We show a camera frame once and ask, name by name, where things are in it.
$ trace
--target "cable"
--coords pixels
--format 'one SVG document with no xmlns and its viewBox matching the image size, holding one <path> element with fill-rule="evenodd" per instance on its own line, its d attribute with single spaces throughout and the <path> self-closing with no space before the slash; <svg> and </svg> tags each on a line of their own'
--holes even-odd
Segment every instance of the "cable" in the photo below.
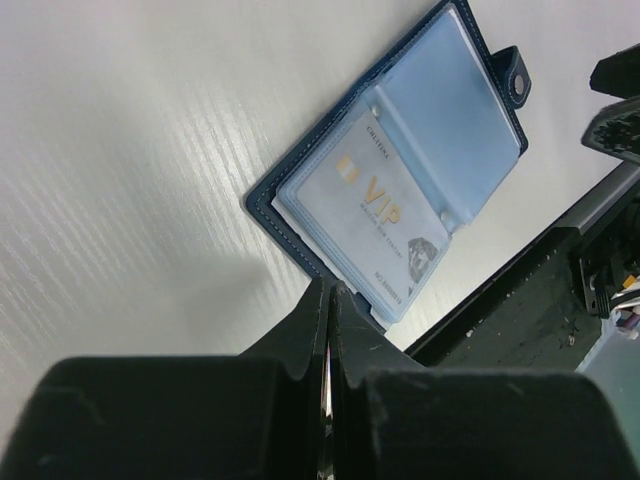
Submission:
<svg viewBox="0 0 640 480">
<path fill-rule="evenodd" d="M 627 303 L 632 300 L 638 300 L 638 299 L 640 299 L 640 289 L 633 290 L 632 292 L 624 293 L 618 297 L 612 298 L 610 302 L 610 308 L 611 310 L 613 310 L 618 305 L 622 305 L 623 303 Z"/>
</svg>

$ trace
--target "card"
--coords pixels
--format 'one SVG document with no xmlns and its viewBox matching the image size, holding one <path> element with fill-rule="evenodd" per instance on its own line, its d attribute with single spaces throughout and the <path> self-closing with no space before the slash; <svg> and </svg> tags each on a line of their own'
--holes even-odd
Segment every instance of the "card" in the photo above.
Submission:
<svg viewBox="0 0 640 480">
<path fill-rule="evenodd" d="M 278 197 L 382 318 L 397 322 L 450 238 L 370 111 Z"/>
</svg>

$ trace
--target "card holder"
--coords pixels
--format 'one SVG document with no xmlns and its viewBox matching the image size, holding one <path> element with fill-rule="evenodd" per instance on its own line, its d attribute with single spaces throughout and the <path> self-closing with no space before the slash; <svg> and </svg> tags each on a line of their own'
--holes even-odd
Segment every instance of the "card holder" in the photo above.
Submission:
<svg viewBox="0 0 640 480">
<path fill-rule="evenodd" d="M 347 280 L 358 292 L 365 313 L 373 305 L 379 323 L 396 322 L 442 258 L 449 236 L 475 218 L 526 150 L 527 139 L 514 109 L 526 102 L 530 88 L 531 81 L 516 47 L 490 57 L 466 1 L 441 2 L 254 187 L 246 197 L 247 209 L 309 275 Z M 376 290 L 371 286 L 371 275 L 367 279 L 354 268 L 344 251 L 345 245 L 347 249 L 351 247 L 344 240 L 342 248 L 336 242 L 340 230 L 335 230 L 328 217 L 321 224 L 309 214 L 309 205 L 314 206 L 309 202 L 316 200 L 309 197 L 311 200 L 307 198 L 304 205 L 297 197 L 304 182 L 312 175 L 317 177 L 316 169 L 326 171 L 314 181 L 330 182 L 327 185 L 338 190 L 345 188 L 339 180 L 340 172 L 334 168 L 342 161 L 334 149 L 344 147 L 342 139 L 350 135 L 354 125 L 362 132 L 365 128 L 377 131 L 377 136 L 384 137 L 390 145 L 388 149 L 401 159 L 411 182 L 426 200 L 420 203 L 421 212 L 414 213 L 414 222 L 421 224 L 417 232 L 424 232 L 428 226 L 429 235 L 435 232 L 434 238 L 438 239 L 438 247 L 434 247 L 437 254 L 428 254 L 428 275 L 409 287 L 409 298 L 403 298 L 406 301 L 401 308 L 394 305 L 399 296 L 394 289 L 389 298 L 386 280 Z M 359 144 L 368 140 L 362 140 L 365 133 L 354 135 L 351 134 L 355 140 L 349 140 L 348 146 L 358 150 Z M 376 155 L 367 152 L 364 153 L 371 158 Z M 335 165 L 323 167 L 323 159 L 329 157 Z M 367 162 L 357 160 L 367 168 Z M 386 168 L 384 162 L 376 166 L 383 167 Z M 367 189 L 362 179 L 358 182 L 360 190 Z M 403 190 L 401 187 L 396 185 L 396 190 Z M 316 210 L 316 215 L 322 216 L 321 210 Z M 395 235 L 389 233 L 390 224 L 377 221 L 378 230 L 382 228 L 389 237 Z M 334 230 L 333 236 L 327 227 Z M 343 229 L 348 231 L 349 224 Z M 416 232 L 404 233 L 411 236 Z M 396 242 L 402 244 L 396 250 L 404 248 L 402 256 L 411 261 L 416 251 L 412 250 L 411 241 L 419 238 L 422 236 L 407 237 L 408 242 L 403 238 Z M 422 253 L 425 252 L 430 252 L 430 247 L 423 248 Z"/>
<path fill-rule="evenodd" d="M 308 234 L 312 242 L 305 243 L 324 252 L 332 270 L 341 272 L 385 323 L 402 317 L 450 242 L 402 164 L 360 99 L 277 192 L 281 206 L 276 208 L 289 217 L 289 226 Z"/>
</svg>

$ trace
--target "white wood grain surface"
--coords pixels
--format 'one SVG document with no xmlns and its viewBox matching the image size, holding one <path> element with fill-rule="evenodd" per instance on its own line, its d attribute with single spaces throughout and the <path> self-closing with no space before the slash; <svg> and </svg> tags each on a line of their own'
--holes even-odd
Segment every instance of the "white wood grain surface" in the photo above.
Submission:
<svg viewBox="0 0 640 480">
<path fill-rule="evenodd" d="M 282 318 L 308 279 L 241 197 L 434 3 L 5 0 L 0 435 L 58 359 L 236 353 Z M 390 330 L 401 348 L 617 163 L 579 138 L 640 2 L 472 7 L 527 62 L 531 148 Z"/>
</svg>

